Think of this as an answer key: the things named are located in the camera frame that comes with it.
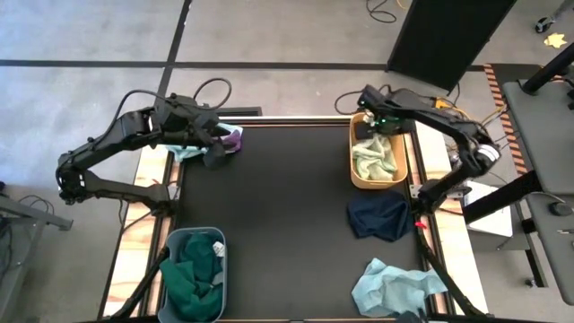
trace gray floor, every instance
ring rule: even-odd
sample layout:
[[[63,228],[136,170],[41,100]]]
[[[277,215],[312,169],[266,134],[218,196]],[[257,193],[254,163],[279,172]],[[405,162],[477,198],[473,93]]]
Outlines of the gray floor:
[[[559,2],[519,1],[475,62],[546,63],[559,50],[545,47],[544,36],[533,33],[532,25]],[[0,59],[165,60],[182,3],[0,0]],[[386,8],[399,23],[372,21],[362,0],[195,0],[178,61],[385,63],[405,15],[392,1]],[[568,13],[552,30],[573,39],[572,18]],[[69,232],[45,231],[19,299],[17,321],[95,318],[116,246],[118,202],[94,199],[65,206],[54,180],[57,156],[87,136],[100,134],[125,92],[157,89],[161,73],[137,68],[0,67],[1,180],[8,183],[12,196],[39,194],[52,201],[59,214],[74,219]],[[175,70],[169,91],[190,94],[212,76],[233,82],[228,106],[262,106],[266,115],[333,115],[334,99],[365,83],[445,94],[381,72],[196,69]],[[494,110],[483,73],[467,73],[460,84],[458,105],[473,118],[482,119]],[[216,102],[221,96],[222,87],[213,85],[200,100]],[[343,109],[351,109],[353,100],[343,100]],[[136,96],[126,110],[151,102]],[[489,131],[494,138],[503,136],[500,122],[492,123]],[[121,153],[96,172],[130,182],[138,156]],[[516,177],[508,150],[493,171],[506,180]],[[481,181],[500,184],[488,175]],[[551,288],[536,290],[522,284],[530,275],[523,253],[477,254],[476,260],[489,308],[497,316],[557,322],[574,317],[574,308],[561,301],[545,259]]]

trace gray plastic bin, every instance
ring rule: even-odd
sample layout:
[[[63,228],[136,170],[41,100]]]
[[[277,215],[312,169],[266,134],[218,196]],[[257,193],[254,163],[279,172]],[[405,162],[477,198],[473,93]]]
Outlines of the gray plastic bin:
[[[179,261],[178,259],[179,250],[182,247],[184,241],[186,241],[191,234],[209,234],[215,237],[216,239],[220,240],[223,243],[223,246],[225,246],[225,254],[223,255],[222,260],[222,270],[223,270],[222,311],[214,320],[216,321],[222,316],[223,311],[225,310],[225,300],[227,299],[227,242],[225,241],[225,236],[223,235],[223,232],[221,232],[217,228],[177,229],[169,235],[168,241],[166,242],[166,245],[170,249],[170,259],[172,261],[174,262]],[[170,296],[167,292],[166,292],[165,303],[163,304],[161,310],[158,312],[158,319],[160,320],[161,323],[196,323],[196,322],[183,321],[178,318],[174,306],[170,301]]]

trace dark green towel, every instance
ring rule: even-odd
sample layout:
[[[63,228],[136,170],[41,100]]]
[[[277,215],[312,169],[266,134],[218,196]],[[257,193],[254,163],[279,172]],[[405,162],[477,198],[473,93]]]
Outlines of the dark green towel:
[[[213,251],[216,240],[207,234],[193,234],[179,253],[179,262],[164,260],[161,275],[178,317],[191,322],[217,319],[222,310],[223,284],[212,286],[222,271]]]

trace navy blue cloth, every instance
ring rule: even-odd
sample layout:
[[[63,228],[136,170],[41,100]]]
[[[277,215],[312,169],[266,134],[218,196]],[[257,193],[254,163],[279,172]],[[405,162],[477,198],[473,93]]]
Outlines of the navy blue cloth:
[[[396,241],[414,229],[409,203],[395,191],[376,196],[357,196],[347,206],[349,223],[358,238],[374,235]]]

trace red clip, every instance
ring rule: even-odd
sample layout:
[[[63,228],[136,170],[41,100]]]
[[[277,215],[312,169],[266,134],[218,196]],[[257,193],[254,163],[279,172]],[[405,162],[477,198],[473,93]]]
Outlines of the red clip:
[[[414,223],[414,225],[417,226],[417,227],[419,227],[419,228],[423,228],[423,229],[426,229],[426,228],[427,228],[427,226],[424,225],[424,223],[422,223],[422,222],[416,222],[416,223]]]

